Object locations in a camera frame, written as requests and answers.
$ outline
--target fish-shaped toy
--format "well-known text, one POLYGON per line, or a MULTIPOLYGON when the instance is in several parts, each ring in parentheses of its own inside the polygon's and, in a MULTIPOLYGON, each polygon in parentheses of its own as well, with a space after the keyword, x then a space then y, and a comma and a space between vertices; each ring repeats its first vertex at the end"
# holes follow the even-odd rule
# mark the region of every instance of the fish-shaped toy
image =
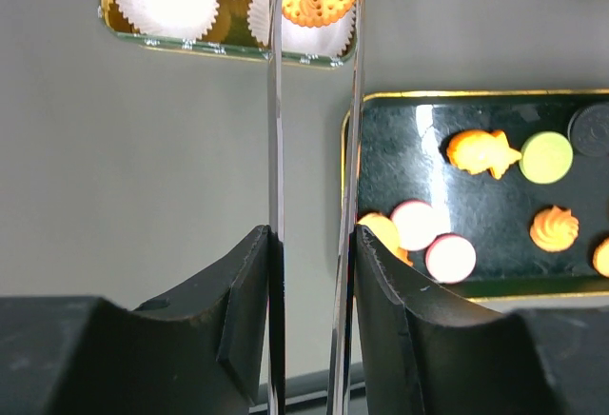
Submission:
POLYGON ((519 151, 510 148, 503 131, 489 133, 481 129, 457 134, 448 144, 446 154, 451 165, 472 175, 490 169, 497 180, 522 158, 519 151))

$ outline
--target fish-shaped cookie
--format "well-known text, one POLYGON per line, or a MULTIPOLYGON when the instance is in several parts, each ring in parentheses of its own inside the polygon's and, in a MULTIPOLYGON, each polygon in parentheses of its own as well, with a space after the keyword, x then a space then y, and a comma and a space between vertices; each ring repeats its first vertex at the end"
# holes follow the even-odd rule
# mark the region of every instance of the fish-shaped cookie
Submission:
POLYGON ((457 134, 448 144, 446 154, 451 165, 472 175, 490 169, 497 180, 522 157, 519 151, 510 148, 503 131, 489 133, 481 129, 457 134))

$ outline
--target black tray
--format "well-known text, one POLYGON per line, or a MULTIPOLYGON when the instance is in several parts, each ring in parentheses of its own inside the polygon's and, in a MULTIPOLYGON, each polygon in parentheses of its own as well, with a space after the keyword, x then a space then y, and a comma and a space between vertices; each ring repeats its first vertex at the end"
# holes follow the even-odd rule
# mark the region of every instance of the black tray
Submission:
MULTIPOLYGON (((520 149, 531 135, 565 133, 575 111, 609 101, 603 90, 434 91, 378 93, 364 98, 358 216, 389 215, 407 199, 448 213, 451 229, 478 254, 472 275, 450 288, 470 299, 609 294, 609 279, 592 268, 594 248, 609 237, 609 157, 576 154, 569 173, 552 185, 526 180, 513 165, 497 181, 472 176, 445 159, 450 136, 465 129, 502 129, 520 149), (560 253, 529 237, 533 217, 548 206, 571 208, 580 235, 560 253)), ((348 115, 342 133, 342 167, 348 115)), ((427 274, 424 251, 410 252, 427 274)))

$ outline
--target yellow-green macaron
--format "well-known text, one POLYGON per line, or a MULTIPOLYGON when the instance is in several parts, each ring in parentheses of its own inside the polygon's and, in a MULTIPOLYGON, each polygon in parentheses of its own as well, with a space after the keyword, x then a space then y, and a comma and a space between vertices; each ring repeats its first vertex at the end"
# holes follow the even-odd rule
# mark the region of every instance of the yellow-green macaron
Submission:
POLYGON ((571 168, 573 148, 562 134, 539 132, 522 146, 520 166, 522 175, 534 184, 553 184, 571 168))

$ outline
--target rectangular tray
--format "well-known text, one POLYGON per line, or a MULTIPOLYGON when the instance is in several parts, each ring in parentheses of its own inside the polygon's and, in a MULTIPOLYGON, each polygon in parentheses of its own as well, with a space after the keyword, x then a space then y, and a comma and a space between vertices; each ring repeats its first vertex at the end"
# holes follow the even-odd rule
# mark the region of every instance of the rectangular tray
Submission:
MULTIPOLYGON (((609 279, 591 265, 592 252, 609 236, 609 157, 576 154, 567 175, 552 185, 526 180, 518 164, 497 181, 488 172, 472 176, 444 159, 451 135, 465 129, 502 129, 520 149, 540 131, 565 133, 573 113, 609 101, 609 89, 527 91, 412 91, 364 98, 358 218, 370 211, 389 215, 408 199, 428 202, 448 214, 452 232, 469 239, 476 269, 450 286, 461 296, 491 298, 609 294, 609 279), (557 205, 571 208, 580 235, 569 249, 548 253, 529 237, 535 214, 557 205)), ((341 137, 344 188, 348 114, 341 137)), ((410 252, 427 274, 424 252, 410 252)))
MULTIPOLYGON (((222 40, 213 27, 196 42, 167 37, 156 37, 140 34, 118 10, 116 0, 100 0, 98 15, 106 26, 120 39, 136 43, 147 49, 173 50, 181 53, 193 53, 207 56, 224 56, 249 61, 266 61, 268 49, 258 45, 247 26, 247 8, 251 0, 219 0, 217 20, 228 21, 230 29, 222 40)), ((353 55, 355 34, 345 53, 338 57, 303 55, 294 52, 283 52, 283 61, 287 64, 310 66, 322 69, 334 69, 342 66, 353 55)))

